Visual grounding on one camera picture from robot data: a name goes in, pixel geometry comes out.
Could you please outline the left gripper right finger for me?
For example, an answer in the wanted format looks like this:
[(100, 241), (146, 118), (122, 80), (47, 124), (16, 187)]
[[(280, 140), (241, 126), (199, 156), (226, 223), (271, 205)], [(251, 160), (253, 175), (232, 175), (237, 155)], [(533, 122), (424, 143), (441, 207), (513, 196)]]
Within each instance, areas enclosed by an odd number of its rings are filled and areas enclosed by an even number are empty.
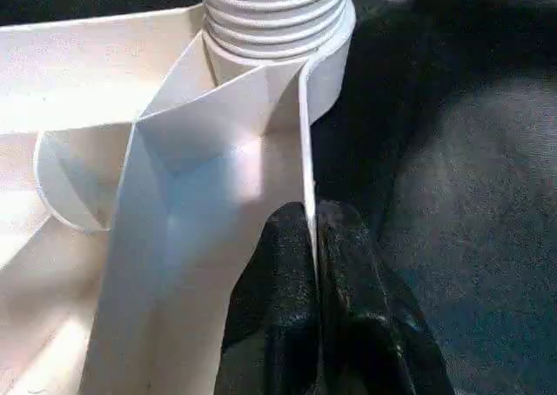
[(416, 297), (350, 205), (317, 207), (322, 365), (329, 394), (453, 394)]

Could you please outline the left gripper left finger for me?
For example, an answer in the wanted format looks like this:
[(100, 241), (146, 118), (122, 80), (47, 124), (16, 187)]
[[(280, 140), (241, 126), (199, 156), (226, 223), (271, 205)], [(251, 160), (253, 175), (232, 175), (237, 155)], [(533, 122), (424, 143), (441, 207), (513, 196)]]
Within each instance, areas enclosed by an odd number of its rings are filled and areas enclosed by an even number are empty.
[(310, 393), (318, 366), (317, 302), (305, 208), (291, 202), (267, 218), (234, 285), (215, 392)]

